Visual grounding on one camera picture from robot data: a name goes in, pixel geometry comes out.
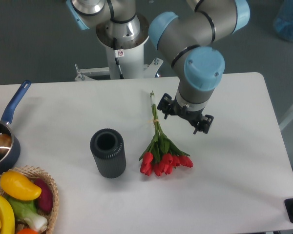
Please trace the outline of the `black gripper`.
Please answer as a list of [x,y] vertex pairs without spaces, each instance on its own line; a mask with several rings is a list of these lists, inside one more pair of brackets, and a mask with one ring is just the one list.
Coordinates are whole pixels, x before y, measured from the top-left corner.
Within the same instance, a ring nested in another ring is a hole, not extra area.
[[164,119],[171,115],[187,120],[194,127],[194,135],[197,132],[207,134],[214,120],[214,116],[202,115],[203,109],[190,111],[188,107],[181,107],[177,101],[173,102],[172,97],[167,93],[163,94],[157,105],[157,110],[164,114]]

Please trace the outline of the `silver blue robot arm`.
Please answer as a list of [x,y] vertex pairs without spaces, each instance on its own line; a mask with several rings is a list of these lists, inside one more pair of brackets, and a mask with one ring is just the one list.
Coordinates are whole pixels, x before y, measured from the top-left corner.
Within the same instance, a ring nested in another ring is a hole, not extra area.
[[133,0],[68,0],[78,26],[95,28],[105,47],[111,79],[143,78],[144,44],[149,40],[176,73],[175,97],[164,94],[158,110],[187,120],[196,132],[207,133],[213,121],[203,110],[225,69],[223,56],[211,44],[247,25],[245,0],[190,0],[193,15],[181,20],[164,12],[152,22],[139,14]]

